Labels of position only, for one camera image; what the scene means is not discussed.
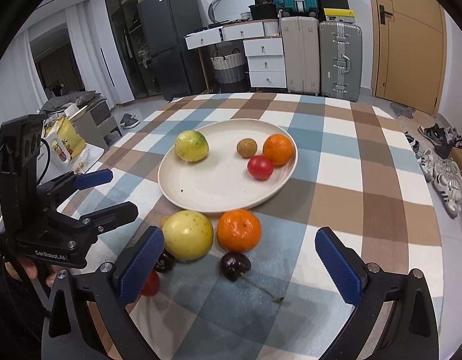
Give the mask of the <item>left hand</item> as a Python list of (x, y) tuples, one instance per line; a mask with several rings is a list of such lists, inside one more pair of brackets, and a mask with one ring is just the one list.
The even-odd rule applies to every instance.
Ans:
[[(38, 269), (35, 266), (34, 262), (32, 262), (29, 258), (20, 256), (18, 259), (18, 262), (21, 264), (21, 267), (25, 270), (25, 273), (29, 276), (31, 280), (35, 280), (38, 278)], [(13, 277), (13, 279), (20, 281), (21, 278), (18, 275), (18, 272), (15, 270), (12, 264), (10, 262), (5, 263), (5, 267), (7, 270), (7, 273)], [(58, 266), (51, 266), (52, 273), (46, 278), (46, 285), (51, 289), (57, 272), (61, 270), (61, 267)]]

